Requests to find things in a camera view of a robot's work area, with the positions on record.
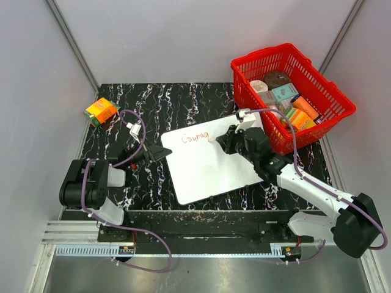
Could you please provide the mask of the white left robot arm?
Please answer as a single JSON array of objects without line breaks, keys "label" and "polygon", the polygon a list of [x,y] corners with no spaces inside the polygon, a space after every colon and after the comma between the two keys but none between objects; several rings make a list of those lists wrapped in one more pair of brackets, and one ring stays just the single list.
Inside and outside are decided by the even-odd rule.
[{"label": "white left robot arm", "polygon": [[109,189],[129,186],[133,165],[158,162],[170,154],[169,148],[147,143],[140,151],[135,145],[107,159],[98,159],[88,170],[87,159],[75,159],[60,187],[59,201],[66,208],[87,209],[88,215],[99,217],[103,224],[112,223],[111,234],[118,241],[127,241],[133,228],[124,221],[125,211],[109,199]]}]

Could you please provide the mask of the white whiteboard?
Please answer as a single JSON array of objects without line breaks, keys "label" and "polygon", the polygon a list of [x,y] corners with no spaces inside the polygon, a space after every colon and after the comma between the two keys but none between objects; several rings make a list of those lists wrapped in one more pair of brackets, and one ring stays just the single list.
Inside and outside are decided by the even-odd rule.
[{"label": "white whiteboard", "polygon": [[163,147],[172,150],[166,159],[178,204],[184,206],[263,181],[245,158],[226,154],[217,142],[208,142],[238,123],[233,114],[161,135]]}]

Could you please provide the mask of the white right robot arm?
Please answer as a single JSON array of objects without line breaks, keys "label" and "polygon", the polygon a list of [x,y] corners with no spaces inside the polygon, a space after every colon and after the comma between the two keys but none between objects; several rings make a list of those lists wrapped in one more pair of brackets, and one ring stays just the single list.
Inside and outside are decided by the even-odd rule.
[{"label": "white right robot arm", "polygon": [[322,214],[294,212],[278,226],[279,237],[286,242],[298,236],[308,236],[322,241],[332,241],[337,247],[353,258],[360,258],[378,236],[388,244],[376,206],[368,195],[353,196],[342,192],[301,171],[285,156],[274,152],[268,136],[261,128],[236,131],[234,126],[217,137],[223,152],[238,154],[250,162],[254,172],[264,181],[300,196],[313,204]]}]

